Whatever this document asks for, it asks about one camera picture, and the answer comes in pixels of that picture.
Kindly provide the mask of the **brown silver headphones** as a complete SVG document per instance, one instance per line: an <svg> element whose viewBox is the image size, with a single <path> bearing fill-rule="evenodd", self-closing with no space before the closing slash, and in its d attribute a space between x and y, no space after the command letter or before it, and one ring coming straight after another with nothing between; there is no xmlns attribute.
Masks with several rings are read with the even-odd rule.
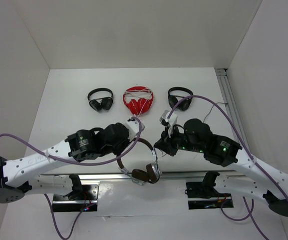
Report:
<svg viewBox="0 0 288 240"><path fill-rule="evenodd" d="M146 183L155 184L160 180L160 177L162 175L161 169L158 165L158 157L156 154L156 150L147 140L143 138L139 138L138 142L143 143L149 148L155 161L153 163L147 164L146 170L135 168L132 171L129 171L122 163L122 159L118 159L118 167L124 175L132 179L133 183L136 183L140 186L143 186Z"/></svg>

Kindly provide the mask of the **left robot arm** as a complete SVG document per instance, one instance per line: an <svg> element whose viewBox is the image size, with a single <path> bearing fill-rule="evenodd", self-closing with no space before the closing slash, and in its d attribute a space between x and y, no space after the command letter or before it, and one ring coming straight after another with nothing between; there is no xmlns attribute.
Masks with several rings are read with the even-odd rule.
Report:
<svg viewBox="0 0 288 240"><path fill-rule="evenodd" d="M106 128L81 129L60 143L15 160L0 156L0 203L9 204L32 194L56 194L78 199L83 192L77 174L46 175L66 166L96 166L95 159L114 154L116 161L139 140L144 126L138 120L110 124Z"/></svg>

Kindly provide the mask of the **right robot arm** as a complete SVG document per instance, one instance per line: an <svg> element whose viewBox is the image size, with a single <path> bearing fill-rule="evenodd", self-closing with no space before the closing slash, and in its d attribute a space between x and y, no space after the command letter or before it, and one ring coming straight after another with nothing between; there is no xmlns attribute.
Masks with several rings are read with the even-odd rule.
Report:
<svg viewBox="0 0 288 240"><path fill-rule="evenodd" d="M183 126L164 119L161 124L165 129L154 144L155 148L172 157L179 150L200 153L210 163L247 177L237 179L214 171L208 172L202 183L205 195L242 195L261 201L273 212L288 217L287 173L259 159L251 159L238 142L212 133L209 125L197 118L186 121Z"/></svg>

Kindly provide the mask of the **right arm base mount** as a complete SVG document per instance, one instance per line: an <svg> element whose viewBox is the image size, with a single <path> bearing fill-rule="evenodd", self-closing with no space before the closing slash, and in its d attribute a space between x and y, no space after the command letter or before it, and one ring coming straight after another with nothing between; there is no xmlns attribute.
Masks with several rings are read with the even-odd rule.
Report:
<svg viewBox="0 0 288 240"><path fill-rule="evenodd" d="M184 193L188 197L189 210L233 208L231 194L219 193L214 189L215 180L220 176L216 171L206 173L202 181L186 182Z"/></svg>

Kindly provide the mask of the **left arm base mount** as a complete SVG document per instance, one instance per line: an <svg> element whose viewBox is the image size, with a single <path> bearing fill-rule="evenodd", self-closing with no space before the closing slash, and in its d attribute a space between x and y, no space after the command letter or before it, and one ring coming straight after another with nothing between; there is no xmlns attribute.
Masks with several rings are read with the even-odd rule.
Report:
<svg viewBox="0 0 288 240"><path fill-rule="evenodd" d="M82 183L78 175L68 175L66 183L69 193L65 195L54 194L52 199L52 210L56 213L96 212L98 209L99 182L86 181Z"/></svg>

